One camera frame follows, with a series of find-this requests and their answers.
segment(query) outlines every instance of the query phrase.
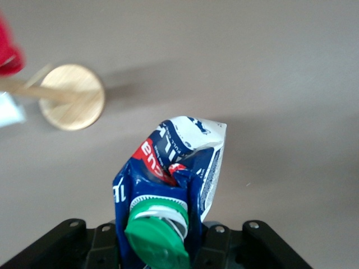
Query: red label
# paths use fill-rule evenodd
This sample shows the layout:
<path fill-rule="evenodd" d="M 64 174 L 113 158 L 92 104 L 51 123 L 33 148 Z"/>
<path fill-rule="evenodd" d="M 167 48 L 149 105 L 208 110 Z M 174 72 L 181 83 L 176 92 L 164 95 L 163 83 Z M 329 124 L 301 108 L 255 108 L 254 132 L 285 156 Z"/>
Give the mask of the red label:
<path fill-rule="evenodd" d="M 136 150 L 132 156 L 136 160 L 142 160 L 147 169 L 160 180 L 171 186 L 176 186 L 177 182 L 163 171 L 153 149 L 153 141 L 147 138 L 145 142 Z"/>

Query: red fabric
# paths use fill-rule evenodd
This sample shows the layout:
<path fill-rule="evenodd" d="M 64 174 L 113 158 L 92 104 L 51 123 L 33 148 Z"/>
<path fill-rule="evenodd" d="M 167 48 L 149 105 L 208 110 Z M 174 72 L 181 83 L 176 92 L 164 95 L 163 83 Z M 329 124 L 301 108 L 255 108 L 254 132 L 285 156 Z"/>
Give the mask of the red fabric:
<path fill-rule="evenodd" d="M 10 28 L 0 13 L 0 76 L 10 76 L 24 67 L 20 49 L 12 43 Z"/>

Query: gray surface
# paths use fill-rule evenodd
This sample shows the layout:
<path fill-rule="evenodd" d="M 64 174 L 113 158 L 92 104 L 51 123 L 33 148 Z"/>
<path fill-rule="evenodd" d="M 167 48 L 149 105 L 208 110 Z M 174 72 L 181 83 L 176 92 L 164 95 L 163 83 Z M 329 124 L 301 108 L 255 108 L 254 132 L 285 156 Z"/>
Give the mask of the gray surface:
<path fill-rule="evenodd" d="M 114 218 L 112 179 L 163 119 L 228 123 L 208 219 L 260 219 L 315 268 L 359 265 L 357 1 L 0 1 L 27 66 L 107 87 L 91 127 L 0 129 L 0 263 L 70 217 Z"/>

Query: blue and white packaging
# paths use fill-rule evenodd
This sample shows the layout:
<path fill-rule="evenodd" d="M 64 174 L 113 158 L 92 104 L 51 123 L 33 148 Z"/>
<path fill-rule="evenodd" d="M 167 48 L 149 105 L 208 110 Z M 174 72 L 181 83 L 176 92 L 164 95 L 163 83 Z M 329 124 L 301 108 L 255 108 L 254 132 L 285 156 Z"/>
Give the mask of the blue and white packaging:
<path fill-rule="evenodd" d="M 226 127 L 185 116 L 165 120 L 125 163 L 113 181 L 121 268 L 145 266 L 131 249 L 124 230 L 131 209 L 151 198 L 172 200 L 187 210 L 185 248 L 194 259 L 201 246 L 202 222 L 217 187 Z"/>

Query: wooden stick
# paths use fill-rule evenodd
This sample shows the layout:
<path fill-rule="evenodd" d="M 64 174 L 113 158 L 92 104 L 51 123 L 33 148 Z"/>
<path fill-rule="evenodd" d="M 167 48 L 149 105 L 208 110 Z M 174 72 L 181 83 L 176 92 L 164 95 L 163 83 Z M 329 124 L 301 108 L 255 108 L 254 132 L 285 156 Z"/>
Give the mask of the wooden stick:
<path fill-rule="evenodd" d="M 56 90 L 42 86 L 30 86 L 26 88 L 25 82 L 8 78 L 0 79 L 0 91 L 7 91 L 10 94 L 29 96 L 34 98 L 44 98 L 60 103 L 73 103 L 83 94 L 70 90 Z"/>

